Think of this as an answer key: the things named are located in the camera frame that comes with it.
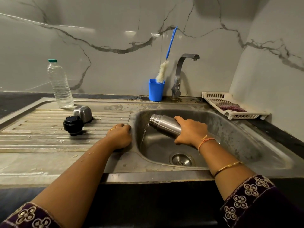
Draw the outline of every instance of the dish rack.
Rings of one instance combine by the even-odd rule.
[[[225,93],[225,92],[202,92],[202,98],[204,98],[210,105],[212,105],[217,111],[221,114],[228,117],[229,120],[231,119],[256,119],[258,116],[264,120],[270,113],[265,111],[258,111],[254,108],[242,104],[233,99],[232,94]],[[232,110],[222,110],[216,104],[218,103],[234,103],[238,104],[242,109],[246,110],[247,112],[237,112]]]

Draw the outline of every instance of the hand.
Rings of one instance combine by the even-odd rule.
[[[192,119],[185,120],[180,116],[175,116],[174,119],[181,126],[181,134],[175,139],[175,144],[185,144],[198,148],[202,139],[208,135],[207,125]]]
[[[129,133],[131,126],[123,123],[117,124],[108,130],[105,139],[109,139],[113,145],[113,149],[122,149],[128,146],[132,141],[132,136]]]

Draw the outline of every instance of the sink drain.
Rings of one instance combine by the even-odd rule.
[[[191,159],[182,153],[174,154],[170,161],[173,165],[177,166],[192,166]]]

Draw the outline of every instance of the purple embroidered sleeve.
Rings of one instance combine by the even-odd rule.
[[[60,225],[43,208],[34,203],[25,203],[6,220],[0,228],[60,228]]]
[[[229,227],[293,227],[304,224],[304,212],[290,203],[266,177],[243,182],[220,209]]]

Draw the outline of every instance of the faucet spout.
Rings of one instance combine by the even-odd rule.
[[[178,97],[181,95],[181,92],[179,90],[179,85],[180,85],[180,73],[181,73],[181,67],[183,66],[183,63],[186,58],[191,58],[192,61],[197,61],[199,59],[198,54],[192,54],[192,53],[184,53],[180,59],[177,62],[177,67],[176,67],[176,72],[175,72],[175,79],[174,79],[174,84],[172,87],[172,99],[177,100]]]

